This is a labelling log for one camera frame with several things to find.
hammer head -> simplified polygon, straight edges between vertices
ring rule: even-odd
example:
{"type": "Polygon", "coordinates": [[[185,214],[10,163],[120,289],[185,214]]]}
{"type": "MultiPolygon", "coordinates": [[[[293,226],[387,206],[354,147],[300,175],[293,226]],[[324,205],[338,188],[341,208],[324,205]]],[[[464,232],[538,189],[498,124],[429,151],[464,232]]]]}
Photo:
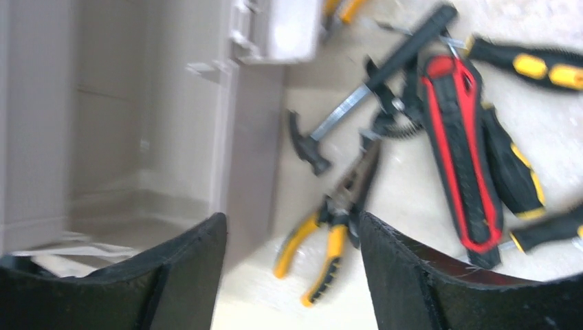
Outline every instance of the hammer head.
{"type": "Polygon", "coordinates": [[[298,157],[310,163],[316,177],[326,172],[332,166],[332,163],[320,155],[318,141],[300,134],[298,129],[298,114],[295,111],[287,111],[287,122],[289,124],[291,143],[294,145],[298,157]]]}

screwdriver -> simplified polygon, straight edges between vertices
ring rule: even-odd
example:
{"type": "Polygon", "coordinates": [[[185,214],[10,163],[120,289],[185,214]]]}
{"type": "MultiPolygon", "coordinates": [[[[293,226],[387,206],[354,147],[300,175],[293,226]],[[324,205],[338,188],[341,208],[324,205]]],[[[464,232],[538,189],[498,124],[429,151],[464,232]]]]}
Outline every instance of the screwdriver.
{"type": "Polygon", "coordinates": [[[324,35],[322,43],[326,43],[330,37],[344,25],[354,22],[356,12],[366,0],[327,0],[324,5],[324,35]]]}
{"type": "Polygon", "coordinates": [[[510,238],[521,252],[528,252],[543,243],[575,237],[583,238],[583,203],[569,212],[510,232],[510,238]]]}
{"type": "Polygon", "coordinates": [[[487,162],[498,196],[521,219],[545,213],[542,186],[528,159],[498,121],[494,105],[482,103],[487,162]]]}
{"type": "MultiPolygon", "coordinates": [[[[378,23],[384,30],[403,34],[410,31],[393,25],[378,23]]],[[[452,47],[465,49],[470,60],[489,63],[499,69],[515,73],[537,86],[564,91],[583,90],[583,55],[553,47],[524,47],[512,43],[491,43],[479,36],[471,36],[467,43],[442,36],[440,40],[452,47]]]]}

metal hammer shaft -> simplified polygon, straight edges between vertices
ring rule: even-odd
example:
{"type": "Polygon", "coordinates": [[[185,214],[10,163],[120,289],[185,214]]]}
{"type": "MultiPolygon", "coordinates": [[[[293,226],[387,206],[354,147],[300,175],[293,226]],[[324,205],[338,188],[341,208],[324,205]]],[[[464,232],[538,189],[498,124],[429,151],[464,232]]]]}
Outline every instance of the metal hammer shaft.
{"type": "Polygon", "coordinates": [[[450,4],[442,3],[433,13],[418,27],[410,38],[407,38],[379,67],[368,81],[355,89],[348,98],[332,111],[332,113],[310,134],[314,141],[320,141],[332,130],[346,115],[354,110],[367,96],[371,95],[374,88],[403,67],[409,60],[417,55],[427,43],[435,39],[445,30],[447,25],[457,17],[457,10],[450,4]]]}

pliers handle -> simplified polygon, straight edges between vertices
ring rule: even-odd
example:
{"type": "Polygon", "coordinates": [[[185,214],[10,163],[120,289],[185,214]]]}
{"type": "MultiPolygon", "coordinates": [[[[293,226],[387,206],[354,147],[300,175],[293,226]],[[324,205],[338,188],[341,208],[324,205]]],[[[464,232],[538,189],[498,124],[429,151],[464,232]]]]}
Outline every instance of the pliers handle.
{"type": "Polygon", "coordinates": [[[328,212],[327,201],[328,199],[322,203],[322,207],[319,210],[311,213],[289,233],[281,245],[274,267],[275,277],[284,278],[288,274],[289,266],[292,264],[296,251],[303,241],[320,228],[322,224],[329,223],[326,260],[318,280],[302,296],[302,304],[306,307],[314,305],[317,299],[332,285],[336,277],[336,271],[342,262],[344,244],[349,234],[350,215],[333,216],[328,212]]]}

plastic hinge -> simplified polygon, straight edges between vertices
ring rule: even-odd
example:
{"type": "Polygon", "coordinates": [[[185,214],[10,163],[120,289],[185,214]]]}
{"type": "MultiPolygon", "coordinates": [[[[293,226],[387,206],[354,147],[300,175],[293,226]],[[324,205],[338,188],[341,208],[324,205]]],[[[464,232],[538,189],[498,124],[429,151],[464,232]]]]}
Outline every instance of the plastic hinge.
{"type": "Polygon", "coordinates": [[[242,61],[260,61],[264,57],[267,26],[262,24],[262,19],[267,20],[267,11],[262,8],[260,1],[234,2],[230,38],[236,46],[234,55],[242,61]]]}

